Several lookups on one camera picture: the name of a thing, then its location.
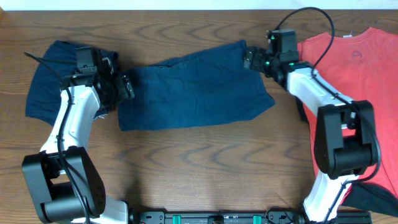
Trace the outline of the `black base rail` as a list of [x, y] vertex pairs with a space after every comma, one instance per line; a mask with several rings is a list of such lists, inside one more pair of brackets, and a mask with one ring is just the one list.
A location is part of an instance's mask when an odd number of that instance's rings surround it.
[[132, 224], [306, 224], [303, 212], [282, 209], [269, 209], [262, 213], [199, 213], [129, 211], [127, 222]]

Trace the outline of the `red t-shirt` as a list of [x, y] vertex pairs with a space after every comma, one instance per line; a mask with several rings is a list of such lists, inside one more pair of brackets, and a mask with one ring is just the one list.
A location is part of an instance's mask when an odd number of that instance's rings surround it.
[[397, 35], [370, 27], [354, 37], [323, 33], [297, 47], [301, 60], [315, 64], [338, 91], [372, 103], [382, 166], [365, 183], [397, 197]]

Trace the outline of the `black garment under t-shirt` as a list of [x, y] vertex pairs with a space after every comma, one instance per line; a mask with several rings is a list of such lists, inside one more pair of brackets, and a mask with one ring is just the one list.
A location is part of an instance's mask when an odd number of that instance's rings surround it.
[[397, 217], [397, 197], [377, 184], [352, 185], [342, 205]]

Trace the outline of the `navy blue shorts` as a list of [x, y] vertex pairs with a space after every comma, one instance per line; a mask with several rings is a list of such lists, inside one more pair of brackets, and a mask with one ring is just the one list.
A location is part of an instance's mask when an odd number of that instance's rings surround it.
[[246, 42], [222, 45], [125, 72], [135, 97], [118, 106], [122, 131], [252, 120], [275, 104], [260, 73], [243, 66]]

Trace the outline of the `folded navy blue garment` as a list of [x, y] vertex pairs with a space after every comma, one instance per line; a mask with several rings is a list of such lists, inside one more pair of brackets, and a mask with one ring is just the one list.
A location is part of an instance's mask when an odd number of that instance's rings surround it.
[[[56, 40], [44, 54], [46, 63], [61, 77], [76, 68], [76, 49], [83, 44]], [[46, 66], [36, 69], [26, 99], [25, 115], [54, 125], [61, 105], [61, 83]]]

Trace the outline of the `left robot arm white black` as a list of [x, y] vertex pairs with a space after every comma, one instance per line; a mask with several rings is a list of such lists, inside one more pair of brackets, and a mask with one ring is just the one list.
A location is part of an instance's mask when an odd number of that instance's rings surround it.
[[42, 223], [128, 223], [127, 203], [106, 195], [87, 149], [95, 114], [134, 97], [125, 75], [76, 73], [61, 79], [53, 130], [38, 154], [25, 156], [22, 171]]

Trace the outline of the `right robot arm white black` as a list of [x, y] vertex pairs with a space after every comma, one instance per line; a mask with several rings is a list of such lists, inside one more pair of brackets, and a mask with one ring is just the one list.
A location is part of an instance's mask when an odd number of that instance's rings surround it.
[[244, 67], [273, 78], [316, 116], [313, 155], [318, 174], [296, 222], [336, 221], [348, 189], [372, 178], [362, 177], [368, 167], [380, 166], [372, 104], [341, 94], [313, 65], [300, 61], [296, 50], [249, 47], [243, 62]]

